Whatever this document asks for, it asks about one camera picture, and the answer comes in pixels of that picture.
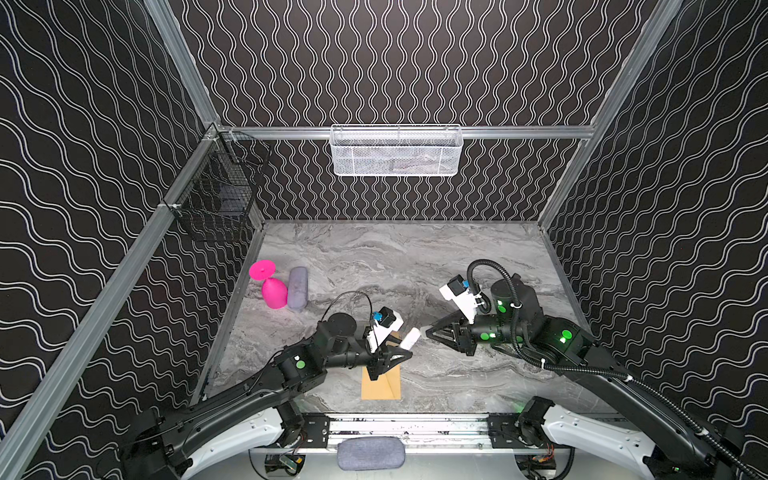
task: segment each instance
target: white mesh basket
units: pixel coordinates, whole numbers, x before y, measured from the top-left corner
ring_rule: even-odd
[[[458,125],[333,125],[333,172],[343,177],[451,177],[462,156]]]

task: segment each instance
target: robotic arm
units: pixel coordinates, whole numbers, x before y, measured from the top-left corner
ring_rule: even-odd
[[[503,280],[491,287],[491,299],[480,292],[472,272],[477,266],[496,269]],[[510,276],[491,260],[469,265],[467,280],[456,276],[440,289],[459,310],[432,324],[425,334],[443,345],[473,356],[477,345],[567,376],[583,385],[642,432],[618,429],[534,397],[506,436],[527,445],[546,442],[578,447],[623,465],[645,478],[736,478],[736,468],[759,478],[739,455],[743,433],[729,426],[720,432],[694,419],[624,368],[595,338],[568,319],[545,315],[536,292],[519,275]],[[503,347],[514,347],[509,352]]]
[[[188,409],[142,412],[127,433],[132,442],[118,451],[124,478],[186,480],[256,446],[292,445],[304,427],[292,399],[323,383],[330,367],[365,366],[376,380],[411,358],[419,331],[401,342],[390,333],[402,324],[400,315],[385,307],[356,339],[356,321],[334,313],[317,323],[310,338],[283,347],[244,382]]]

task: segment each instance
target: gray cloth in black basket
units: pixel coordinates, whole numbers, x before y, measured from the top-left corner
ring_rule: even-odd
[[[406,462],[406,446],[395,437],[361,437],[339,443],[339,468],[346,471],[389,470]]]

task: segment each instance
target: gray marble surface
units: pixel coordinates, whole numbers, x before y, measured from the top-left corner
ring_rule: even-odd
[[[251,281],[221,364],[207,389],[215,394],[258,371],[283,345],[309,336],[331,300],[346,290],[367,292],[374,310],[400,312],[401,329],[430,324],[455,310],[438,288],[466,274],[472,260],[504,265],[538,292],[545,312],[574,319],[558,275],[532,224],[270,223],[259,255],[277,264],[276,278],[291,268],[310,272],[310,301],[301,313],[272,310],[261,300],[261,282]],[[475,271],[483,288],[498,274]],[[366,320],[364,298],[339,301],[333,311]],[[361,369],[331,369],[325,383],[299,397],[303,411],[321,412],[516,412],[534,395],[576,412],[613,412],[569,380],[479,346],[467,357],[419,340],[402,364],[401,400],[360,398]]]

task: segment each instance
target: patterned wall panel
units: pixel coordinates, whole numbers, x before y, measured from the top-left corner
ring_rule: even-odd
[[[0,439],[202,127],[138,0],[0,0]]]
[[[115,449],[134,416],[189,404],[248,242],[181,231],[174,224],[157,248],[25,478],[120,478]]]
[[[589,123],[654,0],[171,0],[225,124]]]
[[[453,177],[339,177],[327,141],[281,141],[257,203],[291,220],[537,220],[578,141],[466,141]],[[239,141],[235,154],[254,158]]]
[[[768,473],[768,2],[688,0],[551,238],[593,332]]]

